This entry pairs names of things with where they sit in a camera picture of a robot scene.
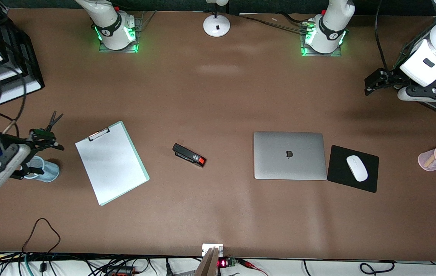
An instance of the computer mouse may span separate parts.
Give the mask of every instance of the computer mouse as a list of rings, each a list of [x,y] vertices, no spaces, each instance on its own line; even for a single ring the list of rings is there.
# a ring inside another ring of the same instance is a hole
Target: computer mouse
[[[361,161],[358,156],[351,155],[346,158],[346,161],[351,169],[351,173],[354,175],[354,178],[356,178],[356,181],[363,182],[364,180],[367,180],[368,172],[366,171],[363,161]]]

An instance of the laptop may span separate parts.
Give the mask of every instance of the laptop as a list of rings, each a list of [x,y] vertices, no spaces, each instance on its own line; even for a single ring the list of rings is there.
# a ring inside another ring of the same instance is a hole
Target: laptop
[[[321,133],[254,132],[256,179],[327,180]]]

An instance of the pen holder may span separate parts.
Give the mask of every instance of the pen holder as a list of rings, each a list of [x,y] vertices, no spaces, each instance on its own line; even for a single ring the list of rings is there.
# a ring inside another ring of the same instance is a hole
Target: pen holder
[[[425,167],[424,164],[431,159],[431,163],[428,167]],[[436,170],[436,148],[424,153],[421,153],[419,157],[417,158],[417,161],[419,162],[419,166],[423,168],[426,171],[435,171]]]
[[[24,176],[25,179],[35,179],[48,183],[55,180],[60,174],[60,167],[58,167],[57,164],[45,161],[37,155],[33,156],[31,161],[27,162],[27,166],[40,168],[44,171],[44,174],[30,173]]]

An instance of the black mouse pad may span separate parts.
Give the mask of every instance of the black mouse pad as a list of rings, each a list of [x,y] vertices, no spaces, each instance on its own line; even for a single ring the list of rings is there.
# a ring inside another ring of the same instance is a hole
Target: black mouse pad
[[[368,178],[362,182],[358,182],[349,169],[346,158],[356,155],[363,161]],[[378,183],[378,164],[380,158],[364,152],[355,151],[339,146],[332,146],[330,150],[329,171],[327,173],[327,180],[342,185],[355,187],[368,192],[376,192],[376,185]]]

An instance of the table surface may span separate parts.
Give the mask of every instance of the table surface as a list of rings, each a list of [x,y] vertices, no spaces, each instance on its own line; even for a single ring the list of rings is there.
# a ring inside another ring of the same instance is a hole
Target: table surface
[[[201,243],[223,243],[238,256],[436,261],[436,171],[416,161],[436,146],[436,112],[392,89],[364,96],[364,78],[381,66],[372,17],[351,21],[343,56],[332,58],[301,56],[298,35],[234,16],[230,33],[213,38],[202,30],[207,14],[158,12],[138,54],[99,54],[83,10],[9,16],[31,37],[46,84],[27,97],[22,136],[57,110],[66,150],[39,154],[61,163],[54,182],[0,188],[0,250],[20,250],[45,217],[62,238],[58,252],[200,255]],[[381,17],[388,64],[431,21]],[[75,143],[119,120],[150,181],[101,207]],[[377,155],[378,190],[256,180],[254,131],[321,132],[327,163],[332,145]],[[174,143],[206,166],[174,156]],[[26,249],[56,240],[42,223]]]

